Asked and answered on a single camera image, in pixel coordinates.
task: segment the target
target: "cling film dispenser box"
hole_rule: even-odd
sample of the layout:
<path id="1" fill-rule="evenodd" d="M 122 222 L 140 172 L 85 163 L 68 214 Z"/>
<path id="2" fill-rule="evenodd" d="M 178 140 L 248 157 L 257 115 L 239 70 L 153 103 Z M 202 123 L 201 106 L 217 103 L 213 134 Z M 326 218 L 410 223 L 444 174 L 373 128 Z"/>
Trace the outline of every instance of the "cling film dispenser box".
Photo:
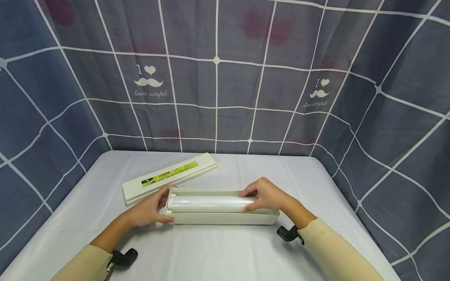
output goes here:
<path id="1" fill-rule="evenodd" d="M 136 204 L 150 193 L 157 191 L 163 185 L 184 183 L 212 171 L 216 167 L 217 164 L 211 155 L 204 153 L 156 172 L 135 178 L 122 185 L 125 204 L 127 206 Z"/>

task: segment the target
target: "finger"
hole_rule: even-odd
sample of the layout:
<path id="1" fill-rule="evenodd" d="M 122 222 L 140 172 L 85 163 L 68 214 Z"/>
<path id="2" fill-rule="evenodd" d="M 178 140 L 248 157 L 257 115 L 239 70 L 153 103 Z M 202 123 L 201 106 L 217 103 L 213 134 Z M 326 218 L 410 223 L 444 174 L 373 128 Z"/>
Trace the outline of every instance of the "finger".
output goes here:
<path id="1" fill-rule="evenodd" d="M 162 188 L 160 188 L 157 192 L 156 195 L 158 198 L 164 197 L 163 195 L 165 194 L 169 194 L 169 191 L 171 188 L 176 187 L 175 185 L 165 185 Z"/>
<path id="2" fill-rule="evenodd" d="M 257 191 L 258 189 L 258 183 L 257 182 L 252 182 L 251 184 L 249 184 L 244 190 L 242 190 L 239 193 L 239 197 L 244 197 L 249 195 L 250 193 Z"/>
<path id="3" fill-rule="evenodd" d="M 255 211 L 257 209 L 261 209 L 261 208 L 262 208 L 261 203 L 256 201 L 254 203 L 251 203 L 251 204 L 245 206 L 244 212 L 253 212 L 253 211 Z"/>
<path id="4" fill-rule="evenodd" d="M 159 223 L 172 223 L 175 221 L 175 219 L 173 217 L 165 216 L 162 214 L 157 214 L 155 221 L 159 222 Z"/>
<path id="5" fill-rule="evenodd" d="M 159 201 L 158 203 L 158 210 L 164 207 L 167 203 L 167 198 L 165 200 Z"/>

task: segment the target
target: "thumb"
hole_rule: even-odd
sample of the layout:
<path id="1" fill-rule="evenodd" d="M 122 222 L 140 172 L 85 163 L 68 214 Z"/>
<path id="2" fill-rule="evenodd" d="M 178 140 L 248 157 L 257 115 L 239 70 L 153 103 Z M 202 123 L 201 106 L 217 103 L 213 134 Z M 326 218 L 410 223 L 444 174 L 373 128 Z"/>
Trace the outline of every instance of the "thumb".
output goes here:
<path id="1" fill-rule="evenodd" d="M 175 221 L 175 219 L 173 217 L 165 216 L 162 214 L 158 214 L 155 217 L 155 222 L 159 222 L 159 223 L 172 223 L 174 221 Z"/>
<path id="2" fill-rule="evenodd" d="M 255 211 L 257 209 L 261 209 L 261 208 L 262 208 L 261 203 L 256 201 L 256 202 L 253 202 L 253 203 L 245 206 L 244 212 L 253 212 L 253 211 Z"/>

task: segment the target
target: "green label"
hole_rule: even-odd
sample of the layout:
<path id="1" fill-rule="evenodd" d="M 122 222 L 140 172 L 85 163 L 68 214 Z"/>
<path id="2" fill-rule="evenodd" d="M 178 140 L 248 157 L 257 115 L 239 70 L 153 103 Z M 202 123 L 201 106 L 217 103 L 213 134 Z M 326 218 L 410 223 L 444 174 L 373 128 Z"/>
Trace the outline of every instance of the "green label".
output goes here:
<path id="1" fill-rule="evenodd" d="M 150 184 L 157 183 L 159 181 L 162 181 L 163 179 L 170 178 L 171 176 L 174 176 L 174 175 L 179 174 L 179 173 L 183 173 L 184 171 L 187 171 L 189 169 L 195 168 L 197 166 L 198 166 L 198 163 L 196 161 L 194 161 L 194 162 L 191 162 L 191 163 L 186 164 L 184 166 L 181 166 L 179 168 L 176 168 L 176 169 L 170 170 L 168 172 L 165 172 L 163 174 L 159 174 L 157 176 L 154 176 L 153 178 L 148 178 L 148 179 L 143 180 L 141 182 L 142 187 L 147 187 Z"/>

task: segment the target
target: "white tablecloth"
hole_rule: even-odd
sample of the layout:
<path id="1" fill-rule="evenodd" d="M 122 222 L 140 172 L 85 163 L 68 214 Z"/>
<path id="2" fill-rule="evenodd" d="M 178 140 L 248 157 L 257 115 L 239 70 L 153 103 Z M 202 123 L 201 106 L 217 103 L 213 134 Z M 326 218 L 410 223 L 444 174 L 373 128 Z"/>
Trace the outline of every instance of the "white tablecloth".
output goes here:
<path id="1" fill-rule="evenodd" d="M 49 280 L 85 244 L 125 211 L 122 183 L 196 153 L 104 153 L 7 270 L 2 281 Z M 266 176 L 299 199 L 349 241 L 385 280 L 400 280 L 322 164 L 312 157 L 213 154 L 217 169 L 182 188 L 241 190 Z M 128 270 L 110 280 L 327 280 L 297 239 L 277 236 L 293 224 L 281 214 L 274 226 L 161 225 L 133 229 L 118 250 L 137 249 Z"/>

